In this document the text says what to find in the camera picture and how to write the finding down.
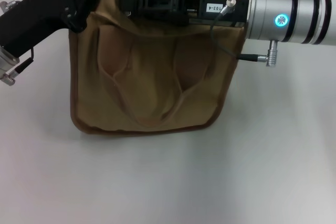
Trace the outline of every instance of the canvas bag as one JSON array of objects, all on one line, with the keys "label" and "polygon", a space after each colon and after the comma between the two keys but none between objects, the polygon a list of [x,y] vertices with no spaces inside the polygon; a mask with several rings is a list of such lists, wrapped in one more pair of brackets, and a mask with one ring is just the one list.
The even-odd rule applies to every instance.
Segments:
[{"label": "canvas bag", "polygon": [[[71,118],[90,134],[149,135],[203,129],[219,116],[237,60],[209,26],[129,19],[100,0],[80,34],[70,32]],[[240,53],[243,28],[215,27]]]}]

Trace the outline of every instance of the tan canvas bag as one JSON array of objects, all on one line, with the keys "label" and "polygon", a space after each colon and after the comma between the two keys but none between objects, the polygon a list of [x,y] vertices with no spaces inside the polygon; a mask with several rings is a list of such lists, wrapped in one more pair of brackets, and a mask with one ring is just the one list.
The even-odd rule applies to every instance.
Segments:
[{"label": "tan canvas bag", "polygon": [[[242,28],[215,27],[239,53]],[[219,116],[237,60],[214,46],[209,26],[129,19],[100,0],[87,29],[70,32],[71,117],[92,134],[148,135],[202,129]]]}]

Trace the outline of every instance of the glowing blue light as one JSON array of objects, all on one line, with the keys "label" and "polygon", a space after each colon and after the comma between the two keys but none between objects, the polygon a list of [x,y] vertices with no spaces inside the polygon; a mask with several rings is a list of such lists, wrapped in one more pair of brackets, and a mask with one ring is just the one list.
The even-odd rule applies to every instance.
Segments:
[{"label": "glowing blue light", "polygon": [[275,24],[279,27],[287,25],[288,21],[289,18],[286,14],[280,14],[275,18]]}]

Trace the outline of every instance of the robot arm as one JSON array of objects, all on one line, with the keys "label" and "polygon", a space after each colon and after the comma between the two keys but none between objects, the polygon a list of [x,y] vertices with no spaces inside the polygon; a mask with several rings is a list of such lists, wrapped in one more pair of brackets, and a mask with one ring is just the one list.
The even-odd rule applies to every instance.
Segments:
[{"label": "robot arm", "polygon": [[14,84],[14,75],[26,68],[32,59],[6,74],[19,64],[25,52],[59,29],[76,33],[86,28],[86,19],[99,0],[23,0],[0,3],[4,14],[0,18],[0,80]]}]

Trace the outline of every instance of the white table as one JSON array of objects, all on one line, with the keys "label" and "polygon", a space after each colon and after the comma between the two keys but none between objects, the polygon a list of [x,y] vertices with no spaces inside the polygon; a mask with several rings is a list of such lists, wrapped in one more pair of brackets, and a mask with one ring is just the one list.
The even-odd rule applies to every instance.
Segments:
[{"label": "white table", "polygon": [[336,223],[336,47],[240,62],[209,129],[115,139],[72,124],[68,47],[56,32],[0,85],[1,224]]}]

